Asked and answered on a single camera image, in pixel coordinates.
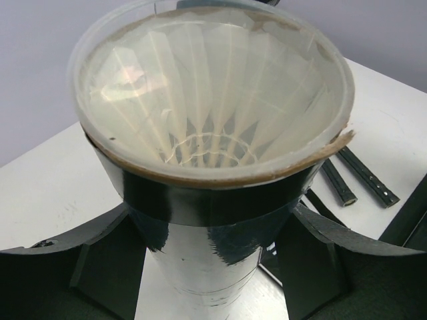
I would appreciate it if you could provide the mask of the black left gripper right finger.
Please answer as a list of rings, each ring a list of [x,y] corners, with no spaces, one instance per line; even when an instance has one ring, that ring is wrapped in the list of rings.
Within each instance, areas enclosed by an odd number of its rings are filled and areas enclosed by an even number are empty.
[[[290,319],[425,319],[426,252],[298,205],[276,239]]]

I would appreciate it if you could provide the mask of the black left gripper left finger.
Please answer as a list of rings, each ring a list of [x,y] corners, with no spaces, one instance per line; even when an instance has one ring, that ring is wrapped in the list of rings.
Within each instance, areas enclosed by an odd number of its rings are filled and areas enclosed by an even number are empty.
[[[2,250],[1,318],[134,319],[145,251],[123,206]]]

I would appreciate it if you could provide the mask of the black racket bag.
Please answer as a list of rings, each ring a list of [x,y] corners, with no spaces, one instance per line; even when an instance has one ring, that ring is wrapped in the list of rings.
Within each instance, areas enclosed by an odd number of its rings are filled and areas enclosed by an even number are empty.
[[[297,208],[301,217],[318,230],[349,231],[311,189],[298,201]]]

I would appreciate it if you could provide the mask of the badminton racket black grip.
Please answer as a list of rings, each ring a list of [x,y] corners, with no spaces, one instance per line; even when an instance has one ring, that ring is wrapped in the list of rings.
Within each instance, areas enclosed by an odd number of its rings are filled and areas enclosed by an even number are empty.
[[[322,169],[342,207],[347,207],[357,202],[357,196],[348,187],[330,159],[324,161]]]
[[[389,208],[400,201],[348,147],[343,147],[337,156],[383,208]]]

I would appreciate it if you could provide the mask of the black shuttlecock tube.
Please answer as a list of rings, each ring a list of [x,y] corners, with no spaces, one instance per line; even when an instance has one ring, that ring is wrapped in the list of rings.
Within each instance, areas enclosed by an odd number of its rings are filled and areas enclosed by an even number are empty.
[[[312,25],[257,1],[135,1],[77,42],[83,132],[190,319],[227,319],[326,158],[354,80]]]

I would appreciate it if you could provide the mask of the white feather shuttlecock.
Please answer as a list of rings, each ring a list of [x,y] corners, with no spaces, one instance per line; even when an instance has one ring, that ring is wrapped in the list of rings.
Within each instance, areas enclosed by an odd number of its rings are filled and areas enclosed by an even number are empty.
[[[79,78],[92,136],[139,166],[235,167],[295,153],[338,106],[320,58],[278,29],[161,22],[106,41]]]

